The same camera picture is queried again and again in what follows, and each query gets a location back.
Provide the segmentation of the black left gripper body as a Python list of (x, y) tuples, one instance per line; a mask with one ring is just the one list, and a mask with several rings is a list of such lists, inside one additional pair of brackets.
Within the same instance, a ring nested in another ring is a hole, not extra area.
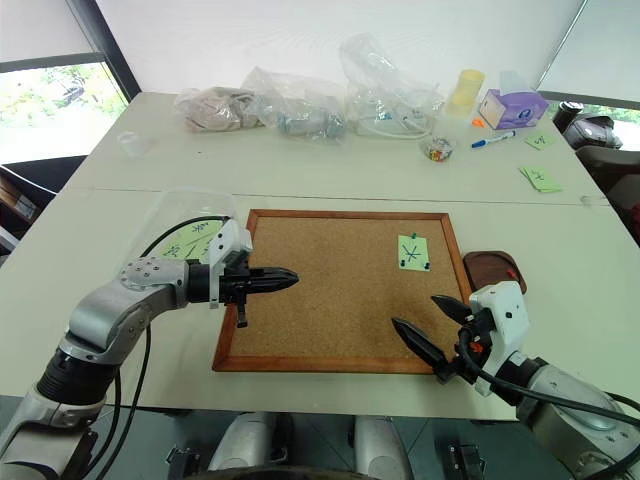
[(236, 308), (236, 325), (246, 328), (246, 301), (250, 293), (257, 293), (260, 282), (265, 278), (264, 268), (226, 268), (219, 282), (218, 301), (225, 306)]

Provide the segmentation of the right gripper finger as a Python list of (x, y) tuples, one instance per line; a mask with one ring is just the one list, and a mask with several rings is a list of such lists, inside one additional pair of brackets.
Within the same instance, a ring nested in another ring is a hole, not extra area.
[(471, 308), (456, 298), (446, 295), (433, 295), (431, 300), (453, 321), (466, 321), (471, 316)]
[(398, 317), (393, 317), (391, 322), (405, 345), (429, 365), (435, 374), (439, 374), (446, 366), (444, 353), (414, 324)]

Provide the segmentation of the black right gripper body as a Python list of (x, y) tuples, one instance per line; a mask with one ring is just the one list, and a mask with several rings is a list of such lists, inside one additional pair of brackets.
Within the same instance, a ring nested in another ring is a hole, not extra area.
[(488, 308), (469, 315), (458, 331), (454, 346), (456, 355), (438, 374), (441, 383), (460, 377), (469, 385), (479, 378), (479, 372), (488, 360), (493, 342), (490, 333), (495, 329), (493, 315)]

